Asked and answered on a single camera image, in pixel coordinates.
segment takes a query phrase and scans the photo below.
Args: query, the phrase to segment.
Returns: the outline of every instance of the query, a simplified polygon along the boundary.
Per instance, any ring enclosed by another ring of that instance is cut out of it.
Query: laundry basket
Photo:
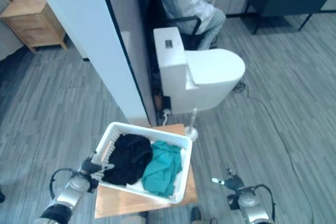
[[[141,180],[139,180],[133,185],[129,184],[127,184],[126,186],[114,185],[109,182],[101,180],[102,177],[104,176],[102,172],[93,174],[93,177],[99,180],[99,184],[102,186],[127,191],[129,193],[138,194],[144,197],[158,199],[160,201],[165,201],[173,204],[181,202],[184,197],[185,187],[188,178],[188,171],[190,166],[190,158],[193,145],[191,139],[187,136],[158,131],[151,128],[144,128],[125,123],[113,122],[107,127],[102,139],[100,140],[96,148],[97,153],[92,158],[92,162],[100,165],[106,165],[109,161],[109,156],[114,150],[114,143],[118,139],[120,134],[141,135],[148,138],[151,141],[151,143],[154,143],[157,140],[162,140],[170,145],[176,145],[181,148],[182,171],[179,172],[176,176],[174,182],[175,186],[174,193],[172,196],[169,196],[167,198],[154,195],[149,191],[144,190]]]

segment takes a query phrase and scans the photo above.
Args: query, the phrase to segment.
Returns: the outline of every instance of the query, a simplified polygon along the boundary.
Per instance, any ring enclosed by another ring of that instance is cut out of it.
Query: drawer
[[[26,15],[6,18],[6,21],[16,31],[32,29],[32,28],[46,28],[46,24],[39,15]]]
[[[59,39],[48,28],[21,30],[18,33],[29,45],[55,44],[59,42]]]

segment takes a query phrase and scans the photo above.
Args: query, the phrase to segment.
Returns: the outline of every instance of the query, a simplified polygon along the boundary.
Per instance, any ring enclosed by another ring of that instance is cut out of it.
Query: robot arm
[[[91,177],[91,174],[100,170],[114,168],[114,165],[108,165],[102,167],[92,163],[92,156],[85,159],[80,170],[73,171],[71,169],[64,168],[72,171],[72,176],[68,180],[65,188],[60,194],[55,197],[53,192],[53,180],[55,174],[64,169],[60,169],[53,174],[50,181],[50,194],[52,201],[47,209],[43,212],[39,219],[35,220],[34,224],[67,224],[70,220],[73,211],[78,205],[80,199],[86,192],[92,193],[98,186],[98,181]]]
[[[274,224],[275,221],[275,203],[270,189],[265,185],[257,185],[245,187],[243,180],[228,169],[229,179],[222,181],[212,178],[212,182],[226,186],[235,191],[235,194],[227,196],[227,200],[231,210],[240,209],[246,224]],[[266,188],[272,199],[272,218],[269,218],[266,210],[261,205],[259,197],[255,194],[255,190],[259,187]]]

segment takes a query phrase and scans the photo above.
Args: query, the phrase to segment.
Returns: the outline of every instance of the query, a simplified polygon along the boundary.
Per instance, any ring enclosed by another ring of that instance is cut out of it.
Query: nightstand
[[[13,0],[1,13],[6,24],[34,53],[34,47],[61,45],[66,34],[46,0]]]

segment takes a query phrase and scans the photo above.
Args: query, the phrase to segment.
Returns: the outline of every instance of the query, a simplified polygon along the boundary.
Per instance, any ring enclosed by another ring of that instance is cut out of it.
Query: white toilet
[[[173,114],[219,105],[245,72],[243,60],[225,49],[185,51],[177,27],[154,30],[163,95]]]

